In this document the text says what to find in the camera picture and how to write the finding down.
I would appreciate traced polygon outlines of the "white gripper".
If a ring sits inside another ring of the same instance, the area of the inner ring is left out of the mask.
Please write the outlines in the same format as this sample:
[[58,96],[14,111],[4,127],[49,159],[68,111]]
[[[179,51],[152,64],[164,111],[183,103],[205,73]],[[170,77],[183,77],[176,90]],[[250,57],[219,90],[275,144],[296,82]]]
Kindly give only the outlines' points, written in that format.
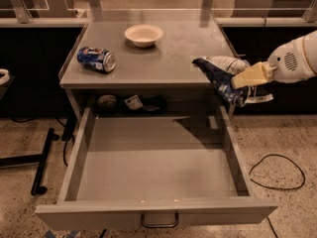
[[272,80],[294,83],[317,75],[317,31],[276,48],[267,62],[257,62],[231,79],[235,89]]

